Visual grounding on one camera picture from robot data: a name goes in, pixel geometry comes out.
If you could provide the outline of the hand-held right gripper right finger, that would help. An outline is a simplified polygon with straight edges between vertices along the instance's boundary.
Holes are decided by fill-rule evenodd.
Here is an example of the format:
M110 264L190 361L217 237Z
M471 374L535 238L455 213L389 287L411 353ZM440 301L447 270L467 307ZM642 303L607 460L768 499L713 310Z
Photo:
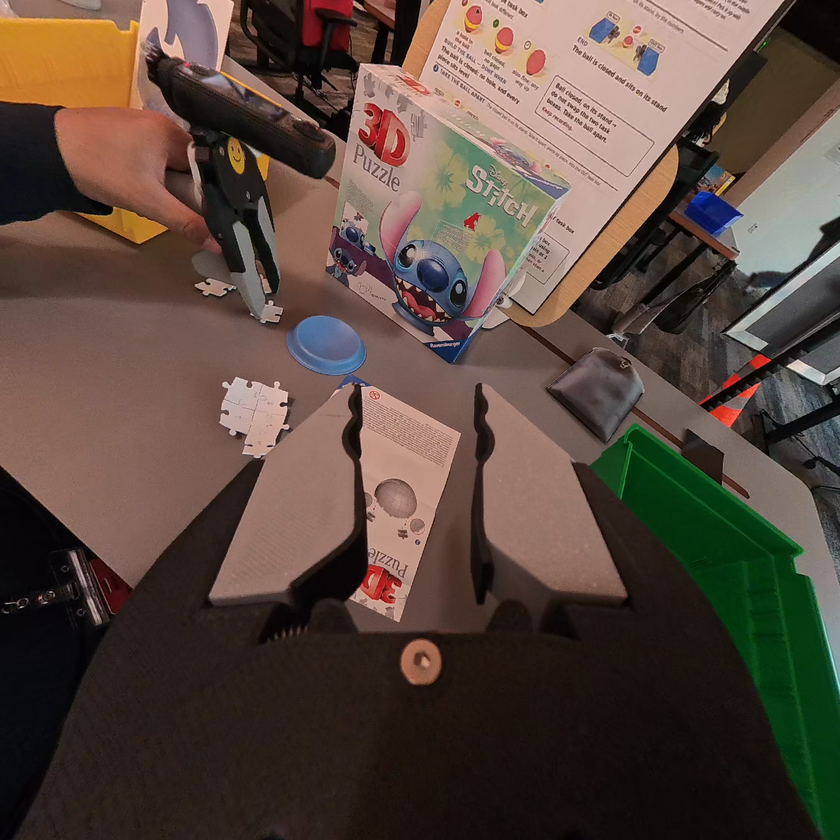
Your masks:
M627 591L561 446L491 386L475 391L476 480L471 578L488 595L526 607L619 606Z

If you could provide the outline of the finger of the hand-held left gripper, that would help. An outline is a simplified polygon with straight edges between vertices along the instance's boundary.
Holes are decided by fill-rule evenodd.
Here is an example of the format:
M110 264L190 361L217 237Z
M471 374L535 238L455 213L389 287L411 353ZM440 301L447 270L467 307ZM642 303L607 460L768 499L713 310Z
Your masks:
M270 293L276 295L280 285L280 268L277 256L277 237L268 195L259 198L259 231L263 244L259 246L259 260L265 271Z
M263 244L259 231L259 204L256 209L238 213L232 206L222 204L222 250L228 272L239 295L251 312L259 312L265 302L273 301L266 294L258 266L259 246Z

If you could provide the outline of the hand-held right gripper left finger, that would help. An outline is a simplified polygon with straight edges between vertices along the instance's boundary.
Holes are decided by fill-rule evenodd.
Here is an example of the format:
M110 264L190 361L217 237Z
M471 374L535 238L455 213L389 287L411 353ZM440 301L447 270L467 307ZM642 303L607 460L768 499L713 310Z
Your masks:
M351 598L368 569L361 429L361 387L346 385L266 457L210 603Z

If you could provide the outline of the green plastic bin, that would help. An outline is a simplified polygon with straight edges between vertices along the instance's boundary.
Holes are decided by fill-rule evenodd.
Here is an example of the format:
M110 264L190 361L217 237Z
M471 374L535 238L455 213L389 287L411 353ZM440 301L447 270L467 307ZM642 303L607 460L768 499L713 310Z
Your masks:
M687 568L764 704L824 838L839 838L838 679L802 548L683 455L632 425L594 472Z

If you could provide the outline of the joined white puzzle section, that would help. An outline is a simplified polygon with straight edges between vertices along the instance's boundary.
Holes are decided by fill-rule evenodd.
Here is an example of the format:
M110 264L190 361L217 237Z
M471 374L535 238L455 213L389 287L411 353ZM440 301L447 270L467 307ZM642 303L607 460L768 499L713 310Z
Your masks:
M243 455L262 459L288 432L289 394L280 384L266 385L235 377L224 382L226 394L220 406L219 423L232 436L244 436Z

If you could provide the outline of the person's dark clothing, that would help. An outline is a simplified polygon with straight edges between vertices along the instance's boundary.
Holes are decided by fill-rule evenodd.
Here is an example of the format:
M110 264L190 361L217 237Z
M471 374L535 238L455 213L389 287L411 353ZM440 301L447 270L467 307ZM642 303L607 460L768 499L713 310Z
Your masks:
M49 555L77 547L89 550L2 469L1 599L44 585ZM14 835L37 792L104 629L78 631L58 607L1 614L2 838Z

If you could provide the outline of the blue round puzzle stand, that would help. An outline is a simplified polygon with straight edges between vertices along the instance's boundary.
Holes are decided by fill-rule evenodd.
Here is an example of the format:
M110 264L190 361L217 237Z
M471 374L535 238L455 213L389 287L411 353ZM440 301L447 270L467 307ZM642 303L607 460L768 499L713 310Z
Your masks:
M287 334L291 357L322 375L347 375L366 359L360 335L346 322L330 316L305 318Z

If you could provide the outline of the folded instruction leaflet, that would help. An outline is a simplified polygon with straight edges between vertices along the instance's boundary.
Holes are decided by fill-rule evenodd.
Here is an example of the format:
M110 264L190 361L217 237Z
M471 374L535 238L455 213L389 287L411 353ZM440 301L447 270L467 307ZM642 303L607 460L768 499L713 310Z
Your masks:
M367 571L352 601L399 623L421 563L460 433L354 374L362 396L360 467Z

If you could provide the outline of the white instruction poster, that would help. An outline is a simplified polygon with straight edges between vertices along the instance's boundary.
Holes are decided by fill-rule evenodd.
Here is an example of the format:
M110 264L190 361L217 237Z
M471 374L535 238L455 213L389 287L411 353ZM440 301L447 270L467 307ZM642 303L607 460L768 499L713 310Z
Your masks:
M433 2L421 79L570 185L514 297L536 314L791 7L773 1Z

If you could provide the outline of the grey leather pouch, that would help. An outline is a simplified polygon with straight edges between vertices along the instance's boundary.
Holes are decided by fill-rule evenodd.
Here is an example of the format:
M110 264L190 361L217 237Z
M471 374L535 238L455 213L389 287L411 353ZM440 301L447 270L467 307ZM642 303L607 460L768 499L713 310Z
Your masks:
M593 348L547 392L607 444L644 394L644 382L628 358Z

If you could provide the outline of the white cutout sheet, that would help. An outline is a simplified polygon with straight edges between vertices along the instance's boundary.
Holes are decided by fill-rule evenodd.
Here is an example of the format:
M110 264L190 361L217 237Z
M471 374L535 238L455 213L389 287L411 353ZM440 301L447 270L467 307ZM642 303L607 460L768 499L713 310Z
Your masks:
M130 106L171 117L159 88L148 78L146 48L219 70L233 11L232 1L143 1Z

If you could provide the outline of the person's left forearm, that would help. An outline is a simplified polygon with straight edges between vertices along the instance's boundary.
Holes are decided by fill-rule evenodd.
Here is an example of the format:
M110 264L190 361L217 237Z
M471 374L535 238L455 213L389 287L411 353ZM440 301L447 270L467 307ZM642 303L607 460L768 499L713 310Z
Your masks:
M61 106L1 103L1 225L53 212L109 215L72 181L56 139Z

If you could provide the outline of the orange traffic cone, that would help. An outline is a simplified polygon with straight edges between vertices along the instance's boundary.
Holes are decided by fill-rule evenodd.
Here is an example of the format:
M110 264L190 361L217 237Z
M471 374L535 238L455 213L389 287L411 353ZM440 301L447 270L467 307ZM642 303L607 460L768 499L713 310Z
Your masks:
M753 356L743 367L735 371L723 383L722 389L727 389L735 384L738 384L745 376L750 375L754 371L763 367L770 362L770 358L758 353ZM710 410L710 414L715 417L720 423L726 427L733 428L734 424L739 420L743 410L752 400L756 391L760 388L760 383L751 385L750 387L742 388L735 396Z

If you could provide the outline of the colourful puzzle box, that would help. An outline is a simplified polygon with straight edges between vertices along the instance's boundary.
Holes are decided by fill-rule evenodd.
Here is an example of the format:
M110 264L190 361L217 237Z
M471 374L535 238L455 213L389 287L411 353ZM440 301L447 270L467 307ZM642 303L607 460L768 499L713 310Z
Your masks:
M403 68L362 65L325 271L452 364L569 190Z

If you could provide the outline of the badge holder with clip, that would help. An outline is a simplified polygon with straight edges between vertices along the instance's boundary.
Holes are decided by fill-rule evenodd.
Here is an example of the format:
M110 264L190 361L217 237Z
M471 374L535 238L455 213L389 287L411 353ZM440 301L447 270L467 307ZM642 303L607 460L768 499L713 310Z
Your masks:
M97 555L82 547L48 557L47 582L2 595L2 616L30 615L58 607L78 631L109 625L133 588Z

